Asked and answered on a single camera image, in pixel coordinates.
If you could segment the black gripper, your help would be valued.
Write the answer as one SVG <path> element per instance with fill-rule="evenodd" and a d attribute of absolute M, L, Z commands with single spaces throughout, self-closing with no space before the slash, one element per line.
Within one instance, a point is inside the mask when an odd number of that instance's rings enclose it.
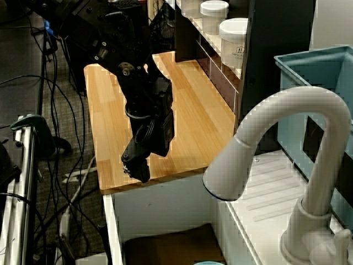
<path fill-rule="evenodd" d="M 135 116 L 128 111 L 126 114 L 130 118 L 132 139 L 121 156 L 123 172 L 146 183 L 150 179 L 150 171 L 145 158 L 152 153 L 162 157 L 168 154 L 174 137 L 174 114 L 172 110 L 165 116 Z"/>

